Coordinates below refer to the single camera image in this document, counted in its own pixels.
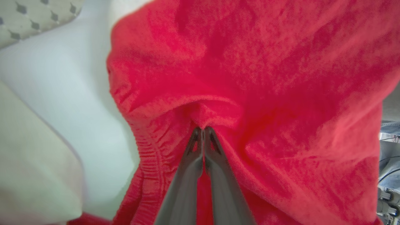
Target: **red cloth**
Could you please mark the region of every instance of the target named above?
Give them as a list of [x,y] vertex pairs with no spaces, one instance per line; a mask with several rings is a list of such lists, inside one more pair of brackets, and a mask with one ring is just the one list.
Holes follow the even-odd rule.
[[[112,224],[152,224],[195,126],[212,126],[258,224],[379,224],[381,103],[400,1],[156,0],[119,21],[111,94],[140,165]],[[198,224],[210,224],[199,181]]]

